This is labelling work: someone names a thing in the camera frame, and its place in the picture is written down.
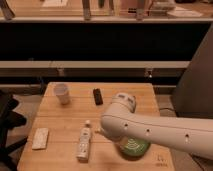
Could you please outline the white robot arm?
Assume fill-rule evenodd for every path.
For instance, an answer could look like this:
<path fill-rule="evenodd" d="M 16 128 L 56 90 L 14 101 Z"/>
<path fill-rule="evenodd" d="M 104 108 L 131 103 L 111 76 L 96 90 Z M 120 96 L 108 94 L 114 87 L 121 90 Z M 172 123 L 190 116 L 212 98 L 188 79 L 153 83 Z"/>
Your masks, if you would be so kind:
<path fill-rule="evenodd" d="M 213 119 L 147 116 L 135 108 L 134 96 L 117 93 L 101 114 L 102 134 L 114 142 L 142 139 L 213 160 Z"/>

